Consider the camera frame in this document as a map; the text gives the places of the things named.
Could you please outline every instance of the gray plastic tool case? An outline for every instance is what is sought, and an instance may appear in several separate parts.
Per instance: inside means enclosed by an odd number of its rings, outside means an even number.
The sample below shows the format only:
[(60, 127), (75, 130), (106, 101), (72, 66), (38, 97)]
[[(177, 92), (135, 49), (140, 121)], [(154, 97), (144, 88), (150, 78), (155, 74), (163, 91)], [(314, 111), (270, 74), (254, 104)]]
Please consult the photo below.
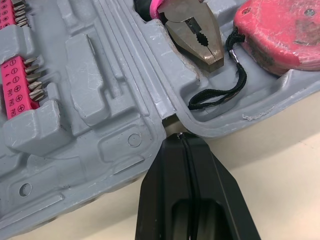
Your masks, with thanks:
[[(222, 40), (244, 0), (209, 0)], [(190, 112), (205, 88), (230, 89), (236, 67), (202, 73), (158, 20), (142, 21), (133, 0), (28, 0), (27, 26), (0, 31), (0, 64), (38, 56), (47, 97), (7, 120), (0, 113), (0, 239), (27, 232), (129, 184), (151, 166), (176, 114), (217, 138), (278, 113), (320, 88), (318, 72), (277, 79), (237, 46), (248, 83), (231, 101)]]

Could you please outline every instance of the pink pliers handle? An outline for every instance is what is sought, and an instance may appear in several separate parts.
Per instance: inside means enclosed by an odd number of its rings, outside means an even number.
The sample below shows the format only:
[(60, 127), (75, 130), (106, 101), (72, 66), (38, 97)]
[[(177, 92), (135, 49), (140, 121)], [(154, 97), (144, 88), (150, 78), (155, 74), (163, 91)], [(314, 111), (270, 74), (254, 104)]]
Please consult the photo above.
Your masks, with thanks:
[(152, 0), (150, 4), (150, 17), (152, 19), (159, 19), (158, 7), (164, 2), (165, 0)]

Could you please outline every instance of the black plastic object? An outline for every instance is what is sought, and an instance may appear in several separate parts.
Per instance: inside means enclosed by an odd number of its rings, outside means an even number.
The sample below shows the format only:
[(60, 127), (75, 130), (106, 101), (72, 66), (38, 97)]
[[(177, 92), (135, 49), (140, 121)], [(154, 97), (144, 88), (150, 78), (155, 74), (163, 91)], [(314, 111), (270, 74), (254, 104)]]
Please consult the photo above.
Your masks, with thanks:
[(204, 140), (167, 138), (140, 191), (135, 240), (260, 240), (236, 180)]
[(152, 0), (133, 0), (134, 9), (146, 22), (151, 21), (150, 5)]

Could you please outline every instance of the screwdriver bit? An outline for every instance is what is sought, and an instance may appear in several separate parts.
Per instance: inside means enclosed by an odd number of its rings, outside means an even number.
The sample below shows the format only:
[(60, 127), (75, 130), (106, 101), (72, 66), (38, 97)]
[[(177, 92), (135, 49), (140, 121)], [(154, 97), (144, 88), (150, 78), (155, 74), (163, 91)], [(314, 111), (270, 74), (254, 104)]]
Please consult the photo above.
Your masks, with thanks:
[(25, 9), (26, 8), (26, 5), (22, 4), (20, 6), (16, 6), (13, 8), (13, 11), (17, 12), (19, 10), (22, 10), (22, 9)]
[(28, 86), (30, 91), (35, 91), (42, 88), (42, 82), (35, 81)]
[(27, 23), (27, 21), (22, 21), (22, 22), (19, 22), (17, 25), (18, 25), (19, 27), (23, 27), (23, 26), (28, 25), (28, 23)]
[(24, 71), (26, 74), (31, 74), (33, 73), (35, 70), (37, 70), (39, 68), (39, 64), (27, 67)]
[(27, 19), (27, 17), (25, 16), (25, 15), (22, 15), (22, 16), (19, 16), (19, 17), (16, 17), (15, 18), (15, 22), (16, 23), (21, 23), (21, 22), (23, 22), (23, 21), (27, 21), (28, 19)]
[(37, 81), (39, 78), (41, 78), (41, 72), (37, 72), (26, 76), (26, 80), (29, 84), (32, 84), (33, 82)]
[(45, 91), (43, 91), (42, 89), (37, 89), (29, 93), (29, 97), (34, 102), (39, 101), (44, 96), (45, 96)]
[(26, 14), (26, 11), (25, 10), (20, 10), (20, 11), (17, 11), (14, 16), (15, 17), (19, 17), (19, 16), (22, 16), (22, 15), (25, 15)]
[(37, 60), (37, 57), (31, 57), (23, 62), (25, 66), (33, 64)]
[(14, 7), (19, 7), (21, 5), (26, 5), (25, 0), (11, 0)]

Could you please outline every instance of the circular indent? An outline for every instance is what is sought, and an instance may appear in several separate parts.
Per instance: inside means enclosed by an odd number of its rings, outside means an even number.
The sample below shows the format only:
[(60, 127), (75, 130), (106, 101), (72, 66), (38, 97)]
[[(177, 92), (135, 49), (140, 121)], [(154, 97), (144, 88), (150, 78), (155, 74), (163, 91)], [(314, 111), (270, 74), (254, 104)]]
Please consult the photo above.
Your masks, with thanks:
[(313, 10), (313, 9), (307, 9), (307, 10), (305, 10), (305, 12), (304, 12), (304, 15), (306, 15), (306, 16), (308, 16), (308, 17), (312, 17), (312, 16), (315, 15), (315, 14), (316, 14), (316, 11)]
[(25, 183), (20, 187), (19, 194), (21, 197), (25, 198), (30, 195), (32, 191), (32, 186), (30, 183)]
[(128, 143), (132, 148), (139, 147), (141, 142), (142, 142), (142, 138), (141, 138), (141, 135), (138, 133), (131, 134), (128, 138)]

